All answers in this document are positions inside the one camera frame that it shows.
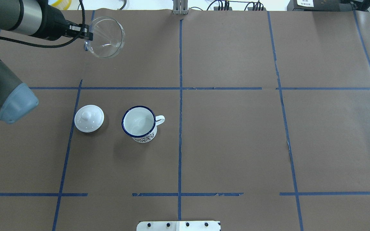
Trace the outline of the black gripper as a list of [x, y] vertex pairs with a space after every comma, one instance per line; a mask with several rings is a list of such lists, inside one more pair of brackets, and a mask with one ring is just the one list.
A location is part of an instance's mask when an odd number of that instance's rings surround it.
[[78, 35], [79, 39], [93, 41], [93, 33], [89, 32], [87, 24], [71, 24], [65, 19], [63, 13], [50, 5], [46, 5], [43, 13], [42, 38], [48, 41], [56, 41], [66, 33]]

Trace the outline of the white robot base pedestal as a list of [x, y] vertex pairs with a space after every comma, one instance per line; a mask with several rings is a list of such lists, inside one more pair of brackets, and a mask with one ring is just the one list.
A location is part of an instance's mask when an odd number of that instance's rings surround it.
[[220, 231], [220, 221], [146, 221], [139, 222], [137, 231]]

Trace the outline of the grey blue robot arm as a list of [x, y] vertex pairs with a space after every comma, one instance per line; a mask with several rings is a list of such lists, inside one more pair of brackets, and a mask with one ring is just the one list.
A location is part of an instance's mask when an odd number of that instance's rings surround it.
[[[62, 44], [47, 45], [0, 36], [0, 41], [19, 45], [54, 49], [72, 44], [77, 39], [93, 40], [93, 33], [86, 22], [83, 2], [81, 22], [67, 20], [60, 9], [47, 0], [0, 0], [0, 30], [46, 41], [69, 38]], [[39, 99], [0, 58], [0, 122], [14, 124], [39, 105]]]

